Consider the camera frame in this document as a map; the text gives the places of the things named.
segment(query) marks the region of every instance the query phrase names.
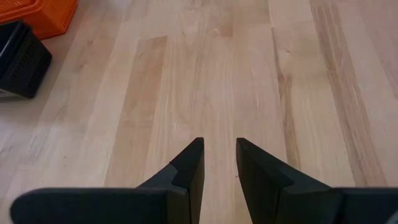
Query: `black object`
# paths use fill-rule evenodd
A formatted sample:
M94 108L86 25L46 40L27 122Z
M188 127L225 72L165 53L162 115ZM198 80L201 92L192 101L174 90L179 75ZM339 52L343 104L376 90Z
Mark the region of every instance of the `black object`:
M243 138L236 160L254 224L398 223L398 189L331 188Z
M16 199L15 224L199 223L203 138L136 189L42 189Z
M33 98L51 59L22 21L0 25L0 102Z

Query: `orange plastic crate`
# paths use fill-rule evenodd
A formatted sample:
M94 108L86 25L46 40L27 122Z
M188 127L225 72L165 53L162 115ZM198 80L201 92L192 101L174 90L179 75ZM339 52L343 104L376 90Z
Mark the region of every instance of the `orange plastic crate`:
M3 9L3 1L0 0L0 11ZM77 7L77 0L5 0L4 2L25 4L1 13L0 23L22 19L32 26L34 34L39 39L66 33Z

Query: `wooden floor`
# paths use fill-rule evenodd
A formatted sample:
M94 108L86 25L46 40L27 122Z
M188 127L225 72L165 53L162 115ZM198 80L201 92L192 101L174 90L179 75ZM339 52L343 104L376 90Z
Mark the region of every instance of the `wooden floor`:
M251 223L248 138L332 186L398 186L398 1L80 0L0 105L0 223L39 187L135 187L205 138L201 223Z

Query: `wood grain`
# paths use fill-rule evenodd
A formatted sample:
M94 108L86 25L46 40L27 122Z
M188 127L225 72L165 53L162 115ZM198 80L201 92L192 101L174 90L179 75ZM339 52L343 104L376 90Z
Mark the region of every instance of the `wood grain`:
M235 140L398 186L395 0L80 0L37 97L0 105L0 223L39 187L135 187L205 138L201 223L250 223Z

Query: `orange basket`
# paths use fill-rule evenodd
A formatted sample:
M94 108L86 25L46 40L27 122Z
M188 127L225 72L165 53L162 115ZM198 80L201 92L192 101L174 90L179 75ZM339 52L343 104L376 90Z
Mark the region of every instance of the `orange basket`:
M0 0L0 23L22 19L44 39L66 33L77 0Z

